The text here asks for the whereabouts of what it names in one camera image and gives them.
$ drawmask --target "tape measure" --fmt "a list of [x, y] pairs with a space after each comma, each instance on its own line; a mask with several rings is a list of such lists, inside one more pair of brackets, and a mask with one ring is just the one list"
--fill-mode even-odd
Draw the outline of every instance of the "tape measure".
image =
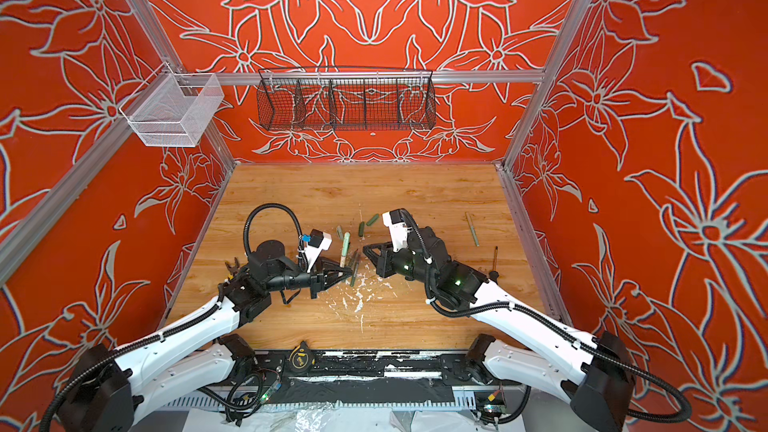
[[315, 354], [305, 341], [301, 341], [288, 357], [288, 367], [297, 374], [308, 371], [314, 364]]

